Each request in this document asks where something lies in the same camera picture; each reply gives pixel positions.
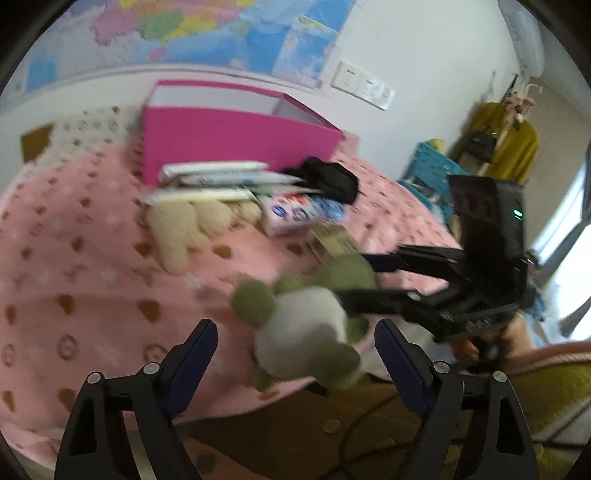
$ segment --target blue package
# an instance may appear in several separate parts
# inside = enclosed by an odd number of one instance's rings
[[[347,212],[342,203],[315,195],[308,195],[308,198],[311,203],[322,212],[322,215],[327,222],[339,223],[344,222],[347,219]]]

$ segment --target pink tablecloth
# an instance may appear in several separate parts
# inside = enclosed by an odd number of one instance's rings
[[[317,267],[303,238],[268,239],[236,228],[173,277],[156,260],[138,222],[143,186],[139,141],[106,145],[7,191],[0,223],[0,422],[10,444],[52,466],[77,392],[87,375],[137,372],[182,343],[201,318],[219,329],[219,348],[183,419],[245,413],[309,380],[260,394],[248,386],[253,331],[231,312],[228,295],[245,275],[272,282],[281,272]],[[367,162],[343,153],[361,181],[349,232],[366,252],[400,244],[455,246],[409,192]],[[439,281],[389,275],[389,286],[433,291]],[[372,348],[371,335],[359,345]]]

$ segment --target wall socket panel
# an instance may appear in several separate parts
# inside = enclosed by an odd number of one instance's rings
[[[395,95],[394,90],[382,80],[345,61],[339,64],[332,86],[382,110],[390,107]]]

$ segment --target teddy bear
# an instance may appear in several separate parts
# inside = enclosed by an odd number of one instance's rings
[[[233,311],[256,329],[258,367],[251,385],[260,392],[279,381],[313,377],[320,385],[344,390],[361,375],[352,344],[367,333],[363,316],[348,316],[335,291],[376,288],[376,276],[361,255],[331,259],[309,277],[282,275],[269,288],[255,279],[233,292]]]
[[[254,225],[261,216],[255,202],[170,201],[149,207],[145,220],[160,250],[163,268],[170,274],[181,275],[187,271],[189,251],[201,250],[210,239],[232,226]]]

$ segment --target world map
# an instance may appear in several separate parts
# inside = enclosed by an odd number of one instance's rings
[[[230,67],[316,87],[356,0],[78,0],[17,67],[0,108],[135,64]]]

